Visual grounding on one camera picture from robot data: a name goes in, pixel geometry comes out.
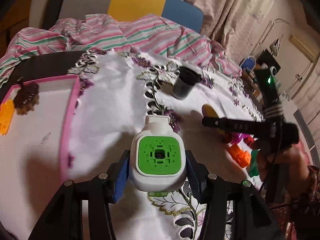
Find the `person's patterned sleeve forearm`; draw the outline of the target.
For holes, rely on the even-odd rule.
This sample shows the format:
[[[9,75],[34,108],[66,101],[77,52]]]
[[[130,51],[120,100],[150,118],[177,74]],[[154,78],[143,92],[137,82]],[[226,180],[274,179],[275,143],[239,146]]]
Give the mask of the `person's patterned sleeve forearm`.
[[[285,193],[285,201],[268,207],[289,239],[319,239],[319,167],[308,166],[311,185],[297,198]]]

